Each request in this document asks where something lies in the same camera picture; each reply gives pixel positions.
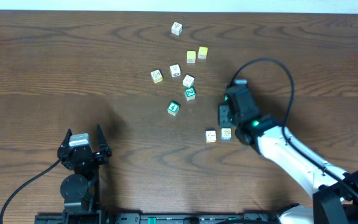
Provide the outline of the yellow sided wooden block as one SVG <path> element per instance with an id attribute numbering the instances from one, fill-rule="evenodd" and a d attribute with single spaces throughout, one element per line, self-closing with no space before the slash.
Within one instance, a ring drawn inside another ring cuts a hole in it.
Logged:
<path id="1" fill-rule="evenodd" d="M 215 130 L 207 130 L 205 132 L 205 137 L 206 137 L 206 142 L 216 142 L 217 137 L 216 137 L 216 131 Z"/>

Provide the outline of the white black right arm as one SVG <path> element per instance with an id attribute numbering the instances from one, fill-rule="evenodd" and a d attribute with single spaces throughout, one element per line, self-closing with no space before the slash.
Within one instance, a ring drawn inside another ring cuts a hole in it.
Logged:
<path id="1" fill-rule="evenodd" d="M 358 223 L 358 171 L 348 173 L 297 140 L 273 116 L 254 107 L 218 107 L 221 128 L 235 128 L 238 140 L 282 168 L 312 198 L 311 208 L 290 205 L 258 213 L 253 223 Z"/>

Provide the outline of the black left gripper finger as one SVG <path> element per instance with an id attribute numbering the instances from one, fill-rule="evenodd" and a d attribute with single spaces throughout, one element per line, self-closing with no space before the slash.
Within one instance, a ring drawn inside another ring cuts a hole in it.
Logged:
<path id="1" fill-rule="evenodd" d="M 97 142 L 100 149 L 108 149 L 108 143 L 104 137 L 103 130 L 100 125 L 97 125 Z"/>
<path id="2" fill-rule="evenodd" d="M 61 143 L 61 147 L 68 147 L 69 146 L 71 136 L 72 136 L 72 131 L 71 131 L 71 129 L 68 129 L 67 133 L 65 135 L 65 138 L 63 139 L 63 141 Z"/>

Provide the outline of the green letter N block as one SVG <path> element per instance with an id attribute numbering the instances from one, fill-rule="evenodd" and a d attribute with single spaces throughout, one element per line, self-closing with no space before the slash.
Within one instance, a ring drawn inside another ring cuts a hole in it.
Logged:
<path id="1" fill-rule="evenodd" d="M 187 101 L 194 100 L 196 98 L 196 92 L 193 87 L 185 89 L 184 93 Z"/>

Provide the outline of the blue sided wooden block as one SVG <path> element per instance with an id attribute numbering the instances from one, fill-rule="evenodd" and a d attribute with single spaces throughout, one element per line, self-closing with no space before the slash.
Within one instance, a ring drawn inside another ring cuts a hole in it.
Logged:
<path id="1" fill-rule="evenodd" d="M 231 140 L 232 139 L 232 129 L 231 128 L 221 128 L 221 139 L 222 140 Z"/>

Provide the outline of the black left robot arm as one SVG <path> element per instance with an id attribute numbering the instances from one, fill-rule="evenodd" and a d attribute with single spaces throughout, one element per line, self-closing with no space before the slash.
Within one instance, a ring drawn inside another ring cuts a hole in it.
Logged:
<path id="1" fill-rule="evenodd" d="M 112 156 L 100 125 L 97 126 L 99 151 L 92 150 L 87 133 L 72 134 L 69 129 L 57 151 L 60 162 L 74 173 L 60 186 L 65 211 L 70 215 L 91 213 L 99 209 L 99 167 Z"/>

